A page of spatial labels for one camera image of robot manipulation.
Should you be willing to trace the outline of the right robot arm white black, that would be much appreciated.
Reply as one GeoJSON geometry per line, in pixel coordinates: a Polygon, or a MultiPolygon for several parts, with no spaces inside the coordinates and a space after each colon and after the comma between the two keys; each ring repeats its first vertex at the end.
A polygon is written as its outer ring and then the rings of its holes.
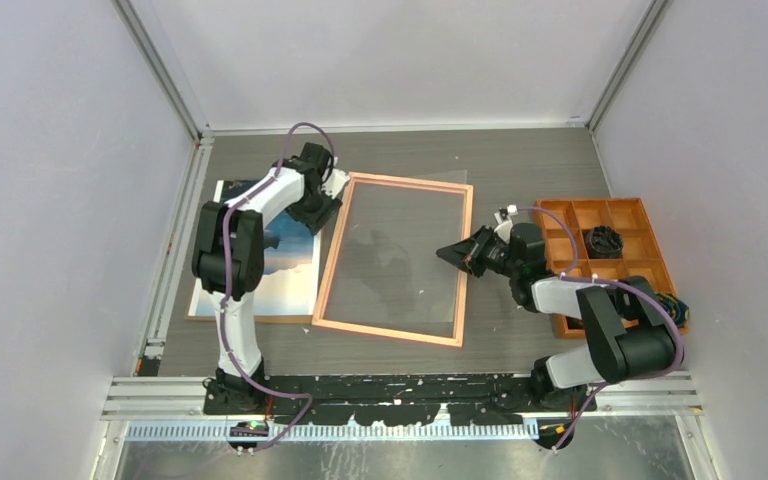
{"type": "Polygon", "coordinates": [[[482,227],[436,255],[476,278],[488,271],[507,278],[515,303],[530,312],[581,321],[585,344],[537,360],[530,372],[528,394],[544,410],[558,409],[590,385],[652,378],[683,360],[681,334],[645,278],[555,274],[535,224],[482,227]]]}

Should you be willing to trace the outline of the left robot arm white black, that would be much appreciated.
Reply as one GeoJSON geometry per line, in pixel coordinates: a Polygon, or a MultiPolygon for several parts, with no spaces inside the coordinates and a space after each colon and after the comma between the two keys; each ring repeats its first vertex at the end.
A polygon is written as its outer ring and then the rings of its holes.
{"type": "Polygon", "coordinates": [[[258,412],[273,390],[264,383],[264,360],[253,313],[254,292],[265,271],[267,225],[281,214],[317,235],[339,211],[345,172],[326,147],[307,143],[300,154],[278,160],[248,190],[201,206],[191,270],[211,296],[219,339],[209,401],[258,412]]]}

